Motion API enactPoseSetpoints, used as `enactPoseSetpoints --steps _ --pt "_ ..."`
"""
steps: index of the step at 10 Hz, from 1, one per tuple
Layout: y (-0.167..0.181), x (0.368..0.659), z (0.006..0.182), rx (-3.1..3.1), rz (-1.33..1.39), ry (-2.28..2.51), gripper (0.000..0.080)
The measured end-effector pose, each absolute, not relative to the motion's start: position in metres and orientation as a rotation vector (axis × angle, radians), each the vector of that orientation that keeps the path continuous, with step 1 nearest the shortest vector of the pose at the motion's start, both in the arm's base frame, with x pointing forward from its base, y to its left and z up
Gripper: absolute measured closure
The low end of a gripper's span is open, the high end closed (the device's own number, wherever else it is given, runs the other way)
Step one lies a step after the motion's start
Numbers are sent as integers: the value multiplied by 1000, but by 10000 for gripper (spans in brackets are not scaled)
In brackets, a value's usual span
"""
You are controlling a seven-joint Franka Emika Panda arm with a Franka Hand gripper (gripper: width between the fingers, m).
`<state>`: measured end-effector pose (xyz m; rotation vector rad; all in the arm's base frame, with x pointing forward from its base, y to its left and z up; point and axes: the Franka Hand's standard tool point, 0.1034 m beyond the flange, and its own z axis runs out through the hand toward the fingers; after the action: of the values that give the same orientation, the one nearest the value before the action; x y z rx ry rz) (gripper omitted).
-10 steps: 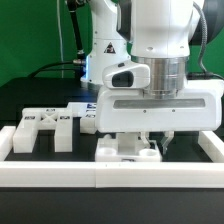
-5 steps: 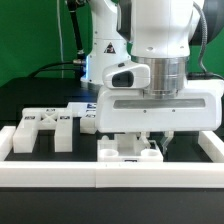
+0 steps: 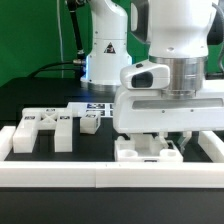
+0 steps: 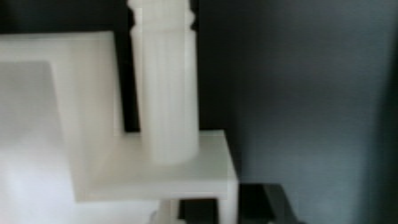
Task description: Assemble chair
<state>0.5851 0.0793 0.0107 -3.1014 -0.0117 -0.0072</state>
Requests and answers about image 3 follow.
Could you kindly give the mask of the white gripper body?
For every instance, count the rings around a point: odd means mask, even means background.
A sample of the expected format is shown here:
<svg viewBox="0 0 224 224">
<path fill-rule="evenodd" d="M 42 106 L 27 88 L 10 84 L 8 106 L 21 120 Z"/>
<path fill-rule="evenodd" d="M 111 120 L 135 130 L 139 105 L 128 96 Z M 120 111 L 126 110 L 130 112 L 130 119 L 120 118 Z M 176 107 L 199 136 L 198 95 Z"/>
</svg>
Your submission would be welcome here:
<svg viewBox="0 0 224 224">
<path fill-rule="evenodd" d="M 224 92 L 204 88 L 192 99 L 164 99 L 159 90 L 127 90 L 115 96 L 118 133 L 224 130 Z"/>
</svg>

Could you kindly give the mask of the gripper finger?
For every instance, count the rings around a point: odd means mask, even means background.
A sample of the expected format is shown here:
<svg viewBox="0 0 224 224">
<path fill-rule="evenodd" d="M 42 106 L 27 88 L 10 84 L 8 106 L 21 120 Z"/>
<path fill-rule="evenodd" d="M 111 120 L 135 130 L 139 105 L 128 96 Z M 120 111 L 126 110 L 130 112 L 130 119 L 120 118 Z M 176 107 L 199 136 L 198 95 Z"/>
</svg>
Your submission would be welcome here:
<svg viewBox="0 0 224 224">
<path fill-rule="evenodd" d="M 189 142 L 189 140 L 192 137 L 192 132 L 191 131 L 186 131 L 182 133 L 181 138 L 179 139 L 179 146 L 180 146 L 180 151 L 181 153 L 184 153 L 185 151 L 185 146 Z"/>
<path fill-rule="evenodd" d="M 168 148 L 168 143 L 165 139 L 166 136 L 167 136 L 166 132 L 159 132 L 158 133 L 158 139 L 159 139 L 160 143 L 163 145 L 163 148 Z"/>
</svg>

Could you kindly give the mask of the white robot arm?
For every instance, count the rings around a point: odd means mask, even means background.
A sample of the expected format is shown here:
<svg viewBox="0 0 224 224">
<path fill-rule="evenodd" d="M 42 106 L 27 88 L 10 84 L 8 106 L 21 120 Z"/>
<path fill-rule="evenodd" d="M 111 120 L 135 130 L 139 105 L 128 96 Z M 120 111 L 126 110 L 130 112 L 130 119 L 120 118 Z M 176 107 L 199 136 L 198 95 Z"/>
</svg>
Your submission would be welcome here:
<svg viewBox="0 0 224 224">
<path fill-rule="evenodd" d="M 92 11 L 93 47 L 81 84 L 114 91 L 120 134 L 224 130 L 224 80 L 207 80 L 208 45 L 224 38 L 224 0 L 69 0 Z"/>
</svg>

